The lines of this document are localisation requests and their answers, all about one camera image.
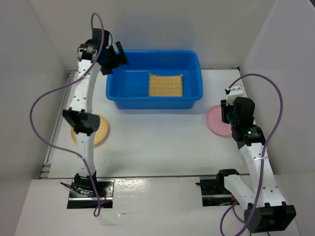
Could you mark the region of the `blue plastic bin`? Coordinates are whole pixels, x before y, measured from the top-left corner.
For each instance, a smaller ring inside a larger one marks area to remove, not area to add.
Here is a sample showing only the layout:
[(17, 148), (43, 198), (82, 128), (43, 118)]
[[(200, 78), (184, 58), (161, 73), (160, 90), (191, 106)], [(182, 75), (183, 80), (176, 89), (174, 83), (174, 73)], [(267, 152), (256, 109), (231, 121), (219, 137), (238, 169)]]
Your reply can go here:
[[(128, 65), (107, 76), (106, 97), (119, 109), (190, 109), (203, 96), (198, 56), (190, 50), (126, 51)], [(150, 96), (150, 76), (181, 76), (183, 96)]]

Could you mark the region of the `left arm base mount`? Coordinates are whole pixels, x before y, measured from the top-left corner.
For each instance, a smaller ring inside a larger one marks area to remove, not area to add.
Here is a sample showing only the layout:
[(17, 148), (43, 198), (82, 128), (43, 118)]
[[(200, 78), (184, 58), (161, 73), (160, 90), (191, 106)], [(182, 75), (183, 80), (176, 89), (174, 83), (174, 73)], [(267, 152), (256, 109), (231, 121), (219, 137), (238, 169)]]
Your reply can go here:
[[(101, 202), (101, 208), (113, 207), (113, 193), (114, 193), (113, 179), (97, 180), (96, 188)], [(83, 189), (75, 187), (74, 181), (71, 184), (60, 182), (60, 184), (69, 189), (67, 209), (86, 209), (95, 208), (98, 205), (97, 197), (93, 189)]]

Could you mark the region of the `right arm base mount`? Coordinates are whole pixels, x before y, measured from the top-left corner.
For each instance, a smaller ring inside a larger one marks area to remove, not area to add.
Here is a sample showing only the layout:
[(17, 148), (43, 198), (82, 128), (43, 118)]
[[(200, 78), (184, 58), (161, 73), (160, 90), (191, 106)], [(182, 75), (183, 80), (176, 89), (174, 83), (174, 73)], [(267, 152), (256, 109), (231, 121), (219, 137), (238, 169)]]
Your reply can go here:
[(221, 190), (215, 176), (200, 177), (195, 185), (200, 187), (203, 207), (230, 206), (234, 196), (227, 190)]

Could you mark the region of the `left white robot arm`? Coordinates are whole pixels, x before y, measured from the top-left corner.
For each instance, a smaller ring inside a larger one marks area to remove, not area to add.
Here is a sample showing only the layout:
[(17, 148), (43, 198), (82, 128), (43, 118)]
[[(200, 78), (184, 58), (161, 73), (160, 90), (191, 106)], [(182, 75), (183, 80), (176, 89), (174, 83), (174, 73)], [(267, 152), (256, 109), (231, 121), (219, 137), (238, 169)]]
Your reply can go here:
[(119, 41), (117, 49), (109, 44), (112, 35), (107, 30), (92, 30), (92, 38), (81, 44), (77, 51), (79, 78), (69, 108), (63, 110), (63, 118), (76, 135), (78, 153), (83, 158), (81, 170), (75, 174), (73, 186), (86, 196), (98, 191), (94, 164), (94, 137), (101, 118), (92, 114), (92, 100), (98, 73), (109, 75), (113, 69), (129, 64)]

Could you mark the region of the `woven bamboo mat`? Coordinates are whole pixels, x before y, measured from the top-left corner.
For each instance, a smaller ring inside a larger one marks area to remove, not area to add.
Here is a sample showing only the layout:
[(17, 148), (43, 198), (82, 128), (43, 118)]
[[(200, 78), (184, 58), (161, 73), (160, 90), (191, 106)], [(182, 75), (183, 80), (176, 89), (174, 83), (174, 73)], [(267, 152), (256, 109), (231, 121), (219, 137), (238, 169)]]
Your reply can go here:
[(183, 74), (162, 76), (149, 74), (148, 96), (183, 97)]

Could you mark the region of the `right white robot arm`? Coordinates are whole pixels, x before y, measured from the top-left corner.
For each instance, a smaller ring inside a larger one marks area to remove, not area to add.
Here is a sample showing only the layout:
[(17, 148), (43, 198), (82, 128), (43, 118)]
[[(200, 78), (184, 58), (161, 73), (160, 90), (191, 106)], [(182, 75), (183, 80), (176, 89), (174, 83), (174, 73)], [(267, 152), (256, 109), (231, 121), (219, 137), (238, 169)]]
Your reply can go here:
[(231, 193), (244, 210), (245, 228), (250, 233), (284, 231), (296, 216), (276, 183), (267, 155), (267, 139), (254, 122), (254, 102), (246, 97), (234, 101), (222, 100), (221, 117), (231, 125), (232, 137), (237, 143), (248, 167), (253, 189), (250, 189), (235, 169), (219, 170), (216, 189)]

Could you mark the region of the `orange plastic plate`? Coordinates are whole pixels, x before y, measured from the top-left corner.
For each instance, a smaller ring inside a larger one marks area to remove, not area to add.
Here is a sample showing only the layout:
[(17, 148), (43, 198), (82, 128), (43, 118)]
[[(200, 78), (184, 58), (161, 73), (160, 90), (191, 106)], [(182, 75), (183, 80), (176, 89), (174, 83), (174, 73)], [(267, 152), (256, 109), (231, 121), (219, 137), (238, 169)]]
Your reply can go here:
[(104, 116), (97, 114), (100, 117), (100, 126), (98, 130), (95, 133), (94, 136), (94, 146), (101, 144), (103, 142), (108, 134), (109, 131), (109, 125), (108, 121), (105, 119)]

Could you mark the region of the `pink plastic plate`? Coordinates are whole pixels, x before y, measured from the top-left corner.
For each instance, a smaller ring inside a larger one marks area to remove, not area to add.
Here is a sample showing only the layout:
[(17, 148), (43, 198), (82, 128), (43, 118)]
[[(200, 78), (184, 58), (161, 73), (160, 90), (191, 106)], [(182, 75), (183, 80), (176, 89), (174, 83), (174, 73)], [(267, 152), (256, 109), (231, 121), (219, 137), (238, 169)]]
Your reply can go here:
[(223, 137), (231, 137), (231, 125), (222, 122), (221, 106), (216, 105), (209, 109), (206, 115), (206, 122), (209, 129), (215, 134)]

